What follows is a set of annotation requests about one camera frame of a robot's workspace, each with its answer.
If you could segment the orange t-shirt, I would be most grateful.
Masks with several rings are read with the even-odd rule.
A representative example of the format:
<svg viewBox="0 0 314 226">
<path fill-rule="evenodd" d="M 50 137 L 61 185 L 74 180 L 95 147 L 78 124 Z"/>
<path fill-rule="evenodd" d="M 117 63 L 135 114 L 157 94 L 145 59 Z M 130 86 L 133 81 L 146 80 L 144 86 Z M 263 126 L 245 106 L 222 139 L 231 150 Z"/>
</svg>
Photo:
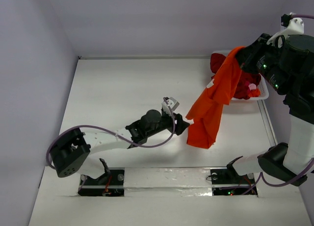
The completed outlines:
<svg viewBox="0 0 314 226">
<path fill-rule="evenodd" d="M 188 145 L 208 149 L 216 142 L 223 107 L 230 104 L 242 74 L 236 55 L 244 48 L 239 46 L 230 51 L 186 115 L 186 119 L 193 121 L 188 128 Z"/>
</svg>

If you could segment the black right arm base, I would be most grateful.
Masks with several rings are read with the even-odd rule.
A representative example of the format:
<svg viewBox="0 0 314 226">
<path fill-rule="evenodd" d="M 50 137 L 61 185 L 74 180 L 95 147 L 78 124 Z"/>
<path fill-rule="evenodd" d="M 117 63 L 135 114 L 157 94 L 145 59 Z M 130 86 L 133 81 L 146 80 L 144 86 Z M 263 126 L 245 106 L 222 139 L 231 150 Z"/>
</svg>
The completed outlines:
<svg viewBox="0 0 314 226">
<path fill-rule="evenodd" d="M 206 181 L 210 182 L 214 196 L 258 195 L 252 173 L 240 176 L 227 168 L 211 169 Z"/>
</svg>

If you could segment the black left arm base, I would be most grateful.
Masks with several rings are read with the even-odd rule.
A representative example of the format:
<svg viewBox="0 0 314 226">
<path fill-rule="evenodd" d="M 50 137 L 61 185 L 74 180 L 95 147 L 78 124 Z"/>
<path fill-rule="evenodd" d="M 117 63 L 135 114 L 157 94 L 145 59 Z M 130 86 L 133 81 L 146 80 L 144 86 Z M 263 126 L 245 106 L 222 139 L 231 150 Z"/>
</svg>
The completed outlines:
<svg viewBox="0 0 314 226">
<path fill-rule="evenodd" d="M 83 197 L 123 197 L 125 169 L 111 169 L 97 179 L 81 175 L 78 194 Z"/>
</svg>

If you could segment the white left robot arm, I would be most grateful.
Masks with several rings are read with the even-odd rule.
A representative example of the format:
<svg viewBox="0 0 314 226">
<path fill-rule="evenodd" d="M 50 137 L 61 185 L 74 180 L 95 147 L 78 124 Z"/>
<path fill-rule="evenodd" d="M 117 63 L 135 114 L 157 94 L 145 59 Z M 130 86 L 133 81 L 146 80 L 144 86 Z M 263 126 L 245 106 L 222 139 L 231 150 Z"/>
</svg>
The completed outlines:
<svg viewBox="0 0 314 226">
<path fill-rule="evenodd" d="M 99 179 L 108 173 L 108 168 L 104 160 L 96 161 L 91 155 L 113 149 L 160 147 L 188 127 L 189 123 L 183 120 L 181 114 L 164 110 L 149 110 L 139 120 L 117 131 L 95 125 L 78 125 L 61 133 L 50 144 L 46 162 L 59 178 L 79 173 Z M 166 140 L 154 145 L 146 144 L 148 138 L 165 130 L 170 132 Z"/>
</svg>

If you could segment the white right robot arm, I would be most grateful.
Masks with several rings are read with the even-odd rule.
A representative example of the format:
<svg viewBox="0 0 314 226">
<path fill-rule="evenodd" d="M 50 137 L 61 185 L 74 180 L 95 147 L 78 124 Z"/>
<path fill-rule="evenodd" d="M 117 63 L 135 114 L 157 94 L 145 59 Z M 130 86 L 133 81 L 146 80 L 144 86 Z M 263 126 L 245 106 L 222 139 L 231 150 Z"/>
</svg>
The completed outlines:
<svg viewBox="0 0 314 226">
<path fill-rule="evenodd" d="M 279 143 L 265 153 L 238 157 L 227 164 L 232 179 L 249 173 L 268 174 L 282 186 L 299 187 L 314 170 L 314 38 L 295 34 L 261 34 L 236 54 L 244 72 L 256 72 L 279 94 L 289 108 L 291 131 L 288 143 Z"/>
</svg>

